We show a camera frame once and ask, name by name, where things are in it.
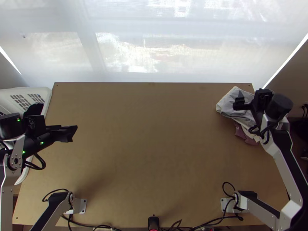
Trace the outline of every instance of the metal bracket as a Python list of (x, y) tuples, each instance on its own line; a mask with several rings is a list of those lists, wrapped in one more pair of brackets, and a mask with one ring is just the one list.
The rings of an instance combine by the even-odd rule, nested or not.
[[(231, 200), (232, 198), (221, 198), (220, 199), (220, 205), (221, 205), (221, 211), (224, 212), (227, 203)], [(248, 213), (248, 210), (238, 210), (234, 209), (236, 201), (233, 200), (228, 204), (228, 207), (226, 208), (226, 213)]]
[(65, 214), (84, 214), (87, 207), (86, 199), (74, 198), (73, 209), (68, 210)]

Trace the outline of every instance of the pink cloth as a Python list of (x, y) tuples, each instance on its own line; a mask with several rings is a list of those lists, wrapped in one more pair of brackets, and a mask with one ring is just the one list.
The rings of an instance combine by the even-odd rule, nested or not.
[(235, 125), (235, 135), (236, 136), (241, 137), (242, 139), (244, 139), (245, 143), (247, 143), (247, 144), (258, 145), (258, 143), (254, 139), (246, 136), (246, 134), (244, 133), (244, 131), (242, 129), (242, 126), (239, 123), (234, 122), (234, 125)]

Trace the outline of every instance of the wooden table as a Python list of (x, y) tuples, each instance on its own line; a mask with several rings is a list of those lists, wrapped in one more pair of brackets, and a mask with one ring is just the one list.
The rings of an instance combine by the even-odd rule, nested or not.
[[(46, 124), (78, 130), (73, 143), (40, 152), (47, 167), (22, 183), (13, 222), (34, 224), (47, 207), (41, 199), (57, 188), (88, 199), (76, 221), (119, 228), (146, 227), (153, 214), (162, 227), (220, 217), (224, 181), (281, 209), (288, 199), (272, 157), (234, 136), (233, 121), (215, 111), (235, 85), (253, 91), (250, 84), (55, 83)], [(243, 217), (221, 225), (261, 224)]]

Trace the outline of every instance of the white wall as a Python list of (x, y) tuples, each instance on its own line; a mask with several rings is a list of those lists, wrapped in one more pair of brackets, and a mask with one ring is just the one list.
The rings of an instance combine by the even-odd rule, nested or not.
[(28, 87), (18, 71), (0, 53), (0, 89)]
[(301, 106), (308, 103), (308, 35), (302, 46), (266, 86), (275, 93), (289, 97), (294, 105), (289, 116), (301, 117)]

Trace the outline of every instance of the black cylinder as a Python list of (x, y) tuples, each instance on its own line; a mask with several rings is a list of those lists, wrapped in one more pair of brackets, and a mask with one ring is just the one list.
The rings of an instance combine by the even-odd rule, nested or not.
[(292, 107), (291, 99), (281, 94), (275, 94), (265, 109), (265, 113), (272, 119), (281, 120)]

